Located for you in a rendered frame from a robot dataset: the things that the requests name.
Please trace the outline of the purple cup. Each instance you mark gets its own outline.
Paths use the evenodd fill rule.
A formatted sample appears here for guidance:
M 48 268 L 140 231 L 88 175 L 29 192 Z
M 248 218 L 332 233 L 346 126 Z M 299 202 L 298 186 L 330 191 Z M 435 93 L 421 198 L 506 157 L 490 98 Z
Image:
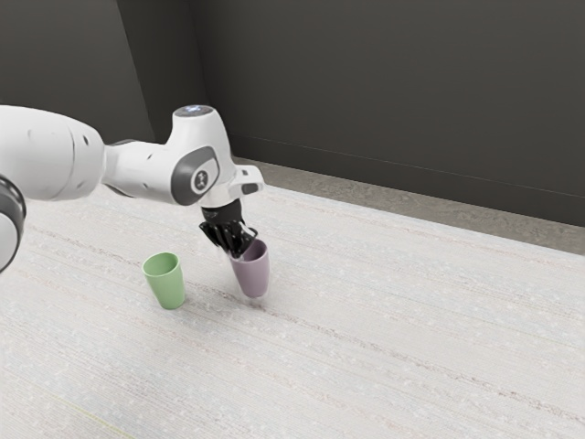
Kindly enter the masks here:
M 260 239 L 239 257 L 229 256 L 241 292 L 249 298 L 260 298 L 269 289 L 271 265 L 268 247 Z

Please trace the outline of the green cup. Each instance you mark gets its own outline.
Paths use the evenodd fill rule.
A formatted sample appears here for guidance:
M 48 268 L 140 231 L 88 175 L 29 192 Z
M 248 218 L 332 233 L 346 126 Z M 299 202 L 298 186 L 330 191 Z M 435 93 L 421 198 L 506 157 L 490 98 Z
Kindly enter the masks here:
M 142 271 L 158 304 L 167 310 L 179 308 L 185 301 L 185 284 L 177 255 L 159 252 L 144 261 Z

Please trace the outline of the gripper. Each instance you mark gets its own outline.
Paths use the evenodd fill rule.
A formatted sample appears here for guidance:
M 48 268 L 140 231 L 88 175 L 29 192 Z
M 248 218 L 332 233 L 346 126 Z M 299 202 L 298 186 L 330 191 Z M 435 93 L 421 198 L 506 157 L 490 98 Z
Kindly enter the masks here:
M 257 239 L 258 232 L 243 219 L 240 200 L 219 208 L 202 208 L 201 211 L 204 221 L 199 228 L 232 258 L 241 257 Z

